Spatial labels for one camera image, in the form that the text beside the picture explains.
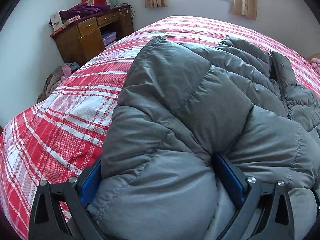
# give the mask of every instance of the pink plush item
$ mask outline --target pink plush item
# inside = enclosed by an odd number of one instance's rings
[[[311,60],[311,66],[315,69],[315,71],[320,75],[320,59],[313,58]]]

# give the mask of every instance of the metal screw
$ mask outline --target metal screw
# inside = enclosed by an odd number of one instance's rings
[[[279,185],[280,187],[284,187],[284,182],[283,182],[282,180],[278,180],[278,185]]]
[[[250,182],[250,183],[256,183],[256,178],[255,177],[248,177],[248,181]]]
[[[45,185],[47,185],[47,181],[46,180],[41,180],[40,186],[45,186]]]
[[[77,181],[77,177],[71,177],[71,178],[69,178],[69,182],[70,183],[75,183],[76,181]]]

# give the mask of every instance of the red and white plaid blanket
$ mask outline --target red and white plaid blanket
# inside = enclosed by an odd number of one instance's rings
[[[0,137],[0,201],[22,239],[28,238],[41,180],[65,182],[101,153],[113,109],[135,56],[152,38],[216,46],[235,36],[287,56],[297,81],[320,97],[320,77],[297,52],[255,31],[211,19],[169,17],[117,42],[66,79],[50,97],[10,121]],[[62,206],[70,218],[66,206]]]

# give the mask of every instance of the white wall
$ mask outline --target white wall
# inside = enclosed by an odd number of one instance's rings
[[[49,17],[81,0],[21,0],[0,32],[0,125],[36,103],[47,76],[63,63],[49,37]],[[257,22],[229,13],[228,0],[168,0],[145,8],[144,0],[118,0],[136,11],[135,30],[172,15],[200,16],[251,28],[304,57],[320,52],[320,25],[303,0],[258,0]]]

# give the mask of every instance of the gray puffer jacket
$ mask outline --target gray puffer jacket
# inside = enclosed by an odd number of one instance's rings
[[[289,60],[246,41],[151,40],[128,72],[88,211],[110,239],[213,240],[235,213],[211,156],[283,180],[295,239],[316,219],[320,101]]]

